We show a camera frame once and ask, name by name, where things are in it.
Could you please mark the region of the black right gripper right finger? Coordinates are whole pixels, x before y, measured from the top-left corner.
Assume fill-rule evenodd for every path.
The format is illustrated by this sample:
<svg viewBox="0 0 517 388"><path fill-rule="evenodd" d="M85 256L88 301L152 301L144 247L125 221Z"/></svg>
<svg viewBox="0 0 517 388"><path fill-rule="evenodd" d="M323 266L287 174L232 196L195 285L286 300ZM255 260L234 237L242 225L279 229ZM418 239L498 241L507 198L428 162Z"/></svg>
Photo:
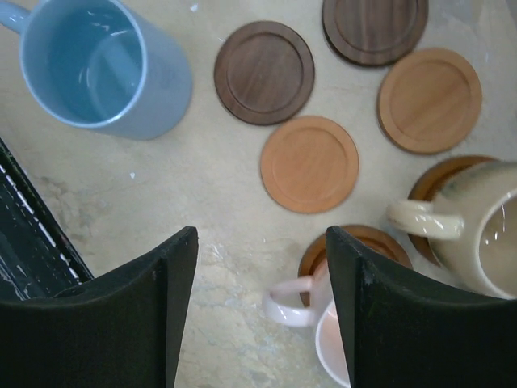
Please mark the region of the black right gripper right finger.
<svg viewBox="0 0 517 388"><path fill-rule="evenodd" d="M432 280L338 226L326 257L352 386L515 386L515 301Z"/></svg>

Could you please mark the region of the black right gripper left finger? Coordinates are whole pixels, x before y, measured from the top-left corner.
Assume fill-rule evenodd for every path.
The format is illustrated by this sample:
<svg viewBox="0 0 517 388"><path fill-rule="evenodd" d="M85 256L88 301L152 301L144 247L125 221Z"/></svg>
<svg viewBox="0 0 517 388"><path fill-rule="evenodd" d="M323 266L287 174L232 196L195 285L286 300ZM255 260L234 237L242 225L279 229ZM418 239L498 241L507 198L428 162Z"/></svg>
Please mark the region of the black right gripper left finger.
<svg viewBox="0 0 517 388"><path fill-rule="evenodd" d="M172 387L198 247L187 226L54 297L2 301L2 386Z"/></svg>

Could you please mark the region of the pink mug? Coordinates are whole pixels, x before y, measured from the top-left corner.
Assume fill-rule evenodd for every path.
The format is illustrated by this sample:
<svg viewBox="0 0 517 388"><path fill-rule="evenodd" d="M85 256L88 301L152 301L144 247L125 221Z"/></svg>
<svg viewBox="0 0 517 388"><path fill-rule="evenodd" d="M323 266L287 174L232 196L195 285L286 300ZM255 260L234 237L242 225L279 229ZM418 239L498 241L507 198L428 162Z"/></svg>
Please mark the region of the pink mug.
<svg viewBox="0 0 517 388"><path fill-rule="evenodd" d="M283 297L299 293L309 295L308 306L292 307L280 302ZM310 276L281 282L266 290L262 306L266 317L276 323L313 328L320 364L341 387L351 385L326 261Z"/></svg>

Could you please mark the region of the ringed brown wood coaster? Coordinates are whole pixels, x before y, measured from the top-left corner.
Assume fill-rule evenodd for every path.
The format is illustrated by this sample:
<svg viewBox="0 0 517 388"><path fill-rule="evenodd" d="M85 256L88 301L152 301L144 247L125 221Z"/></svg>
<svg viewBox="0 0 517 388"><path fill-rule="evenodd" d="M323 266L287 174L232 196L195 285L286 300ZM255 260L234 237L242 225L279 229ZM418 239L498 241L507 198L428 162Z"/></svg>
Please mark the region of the ringed brown wood coaster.
<svg viewBox="0 0 517 388"><path fill-rule="evenodd" d="M341 226L341 228L381 255L405 268L414 269L406 251L394 238L384 231L364 225L345 225ZM325 261L326 233L323 233L309 245L301 257L297 276L315 277L314 273L317 271L317 268Z"/></svg>

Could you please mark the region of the tan stoneware mug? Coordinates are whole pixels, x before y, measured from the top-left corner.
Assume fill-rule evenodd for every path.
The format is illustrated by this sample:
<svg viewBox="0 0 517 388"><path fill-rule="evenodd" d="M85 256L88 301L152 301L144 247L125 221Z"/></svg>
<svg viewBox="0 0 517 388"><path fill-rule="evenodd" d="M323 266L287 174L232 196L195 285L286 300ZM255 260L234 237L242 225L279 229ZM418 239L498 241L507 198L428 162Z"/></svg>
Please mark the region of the tan stoneware mug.
<svg viewBox="0 0 517 388"><path fill-rule="evenodd" d="M424 237L469 289L516 297L516 164L488 161L455 173L430 201L399 200L388 220Z"/></svg>

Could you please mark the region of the light wood coaster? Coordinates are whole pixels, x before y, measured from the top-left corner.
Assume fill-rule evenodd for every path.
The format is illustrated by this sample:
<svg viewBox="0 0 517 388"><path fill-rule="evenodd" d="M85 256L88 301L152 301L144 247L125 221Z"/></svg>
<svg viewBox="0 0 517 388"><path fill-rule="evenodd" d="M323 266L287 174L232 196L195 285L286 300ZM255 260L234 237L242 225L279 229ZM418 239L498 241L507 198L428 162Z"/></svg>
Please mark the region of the light wood coaster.
<svg viewBox="0 0 517 388"><path fill-rule="evenodd" d="M446 48L426 48L385 75L377 116L386 137L413 154L438 154L460 144L481 113L481 82L473 66Z"/></svg>
<svg viewBox="0 0 517 388"><path fill-rule="evenodd" d="M268 195L296 213L324 213L344 202L359 176L359 152L348 131L322 116L302 116L266 140L260 173Z"/></svg>

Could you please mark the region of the light blue mug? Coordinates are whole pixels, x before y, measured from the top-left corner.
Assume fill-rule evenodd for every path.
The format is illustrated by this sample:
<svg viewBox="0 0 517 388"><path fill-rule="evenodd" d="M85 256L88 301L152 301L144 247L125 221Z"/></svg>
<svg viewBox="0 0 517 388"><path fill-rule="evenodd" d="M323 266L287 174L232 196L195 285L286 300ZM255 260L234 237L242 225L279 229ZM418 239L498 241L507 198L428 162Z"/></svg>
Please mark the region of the light blue mug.
<svg viewBox="0 0 517 388"><path fill-rule="evenodd" d="M186 53L120 1L1 3L20 36L19 63L39 105L65 124L149 140L171 130L191 102Z"/></svg>

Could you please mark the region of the dark walnut coaster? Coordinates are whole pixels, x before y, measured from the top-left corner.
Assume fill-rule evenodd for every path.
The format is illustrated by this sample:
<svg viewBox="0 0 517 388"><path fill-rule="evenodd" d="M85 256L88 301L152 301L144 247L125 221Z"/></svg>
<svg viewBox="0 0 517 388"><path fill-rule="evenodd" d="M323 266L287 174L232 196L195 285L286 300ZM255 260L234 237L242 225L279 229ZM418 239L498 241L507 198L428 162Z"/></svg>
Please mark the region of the dark walnut coaster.
<svg viewBox="0 0 517 388"><path fill-rule="evenodd" d="M248 124L272 125L295 116L307 103L315 65L309 46L295 30L260 20L227 37L213 77L229 113Z"/></svg>
<svg viewBox="0 0 517 388"><path fill-rule="evenodd" d="M322 27L330 47L344 59L383 66L415 48L428 13L427 0L325 0Z"/></svg>

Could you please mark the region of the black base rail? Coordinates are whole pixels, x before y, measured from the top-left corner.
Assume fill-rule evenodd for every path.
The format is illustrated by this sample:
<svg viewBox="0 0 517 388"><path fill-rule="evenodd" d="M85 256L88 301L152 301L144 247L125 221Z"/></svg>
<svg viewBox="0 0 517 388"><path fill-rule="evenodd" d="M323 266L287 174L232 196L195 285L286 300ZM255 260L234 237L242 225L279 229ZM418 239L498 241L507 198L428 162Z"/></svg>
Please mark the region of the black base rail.
<svg viewBox="0 0 517 388"><path fill-rule="evenodd" d="M2 300L53 297L94 279L5 143L0 209Z"/></svg>

